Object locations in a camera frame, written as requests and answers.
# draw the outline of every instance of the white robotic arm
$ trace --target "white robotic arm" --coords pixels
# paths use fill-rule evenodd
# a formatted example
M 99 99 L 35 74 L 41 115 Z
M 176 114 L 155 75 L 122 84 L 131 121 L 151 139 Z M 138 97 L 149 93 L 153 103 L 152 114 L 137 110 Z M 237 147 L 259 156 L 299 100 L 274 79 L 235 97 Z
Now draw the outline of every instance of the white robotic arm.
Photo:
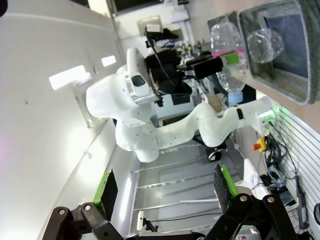
M 137 53 L 136 49 L 128 51 L 129 55 L 134 56 L 127 56 L 127 65 L 142 62 L 142 55 Z M 230 107 L 219 118 L 208 103 L 201 103 L 184 119 L 156 128 L 150 121 L 151 103 L 158 99 L 152 76 L 140 71 L 144 73 L 143 81 L 146 85 L 136 87 L 130 69 L 134 69 L 135 73 L 139 71 L 136 67 L 128 66 L 127 69 L 89 87 L 86 104 L 93 116 L 117 120 L 116 143 L 124 150 L 135 151 L 141 162 L 152 162 L 158 158 L 159 150 L 190 141 L 197 130 L 208 147 L 219 146 L 233 130 L 245 126 L 252 126 L 261 133 L 261 114 L 273 108 L 272 100 L 263 97 Z

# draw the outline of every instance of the ribbed white surface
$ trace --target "ribbed white surface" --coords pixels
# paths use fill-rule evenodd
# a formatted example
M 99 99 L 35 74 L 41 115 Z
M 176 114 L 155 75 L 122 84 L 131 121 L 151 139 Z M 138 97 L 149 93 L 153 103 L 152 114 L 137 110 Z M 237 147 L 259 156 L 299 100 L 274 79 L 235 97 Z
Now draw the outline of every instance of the ribbed white surface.
M 314 206 L 320 203 L 320 134 L 285 108 L 280 108 L 276 128 L 286 141 L 298 169 L 300 184 L 306 193 L 308 221 L 313 231 L 312 235 L 320 239 L 320 226 L 317 225 L 313 214 Z M 291 177 L 292 173 L 289 171 L 293 171 L 293 165 L 288 156 L 283 166 Z M 291 194 L 296 196 L 295 181 L 286 180 L 286 186 Z

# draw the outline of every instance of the bolt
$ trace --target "bolt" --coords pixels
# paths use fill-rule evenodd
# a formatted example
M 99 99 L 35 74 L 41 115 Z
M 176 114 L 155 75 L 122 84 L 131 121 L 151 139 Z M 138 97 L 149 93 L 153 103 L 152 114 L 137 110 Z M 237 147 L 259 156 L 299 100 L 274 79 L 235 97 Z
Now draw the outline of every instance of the bolt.
M 268 202 L 269 202 L 269 203 L 272 204 L 274 201 L 275 201 L 275 199 L 274 199 L 272 196 L 271 196 L 271 197 L 268 197 Z
M 84 206 L 84 210 L 90 210 L 91 209 L 91 206 L 90 205 L 86 205 L 86 206 Z
M 248 200 L 247 196 L 241 196 L 240 197 L 241 202 L 245 202 Z

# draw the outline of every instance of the red button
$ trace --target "red button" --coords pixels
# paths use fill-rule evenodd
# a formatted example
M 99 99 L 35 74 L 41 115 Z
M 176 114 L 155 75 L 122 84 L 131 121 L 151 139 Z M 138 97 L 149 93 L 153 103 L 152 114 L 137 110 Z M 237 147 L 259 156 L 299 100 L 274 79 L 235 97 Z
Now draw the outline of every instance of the red button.
M 253 151 L 258 150 L 260 148 L 260 144 L 256 143 L 252 145 Z

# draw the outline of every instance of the clear plastic bottle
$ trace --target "clear plastic bottle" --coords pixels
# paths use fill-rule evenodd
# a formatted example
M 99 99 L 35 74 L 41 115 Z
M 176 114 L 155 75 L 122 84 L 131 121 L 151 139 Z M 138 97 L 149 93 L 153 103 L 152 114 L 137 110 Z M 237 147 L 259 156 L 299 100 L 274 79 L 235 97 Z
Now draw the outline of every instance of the clear plastic bottle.
M 224 66 L 221 72 L 217 72 L 217 77 L 221 86 L 228 92 L 230 103 L 240 103 L 243 101 L 242 89 L 245 87 L 246 54 L 242 38 L 231 22 L 216 24 L 211 29 L 212 56 L 237 52 L 239 63 Z

